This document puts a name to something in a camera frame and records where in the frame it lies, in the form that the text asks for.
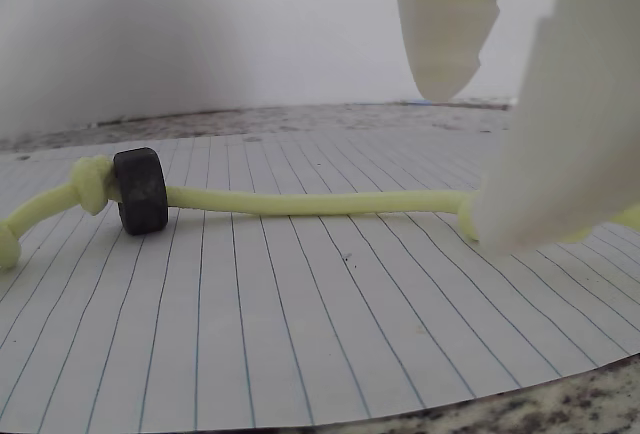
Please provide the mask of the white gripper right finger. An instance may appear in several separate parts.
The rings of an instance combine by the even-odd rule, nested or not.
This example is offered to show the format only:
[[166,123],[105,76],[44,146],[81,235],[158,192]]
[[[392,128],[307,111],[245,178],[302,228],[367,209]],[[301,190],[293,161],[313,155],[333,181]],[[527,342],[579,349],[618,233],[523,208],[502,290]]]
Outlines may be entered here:
[[556,0],[501,149],[471,207],[511,254],[639,225],[639,0]]

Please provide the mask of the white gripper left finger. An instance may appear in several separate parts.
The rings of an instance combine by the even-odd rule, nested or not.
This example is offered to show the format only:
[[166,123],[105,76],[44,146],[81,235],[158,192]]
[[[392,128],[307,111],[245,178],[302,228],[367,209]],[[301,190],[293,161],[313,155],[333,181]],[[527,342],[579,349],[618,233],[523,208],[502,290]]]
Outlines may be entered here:
[[497,0],[397,0],[409,67],[420,95],[448,102],[480,68]]

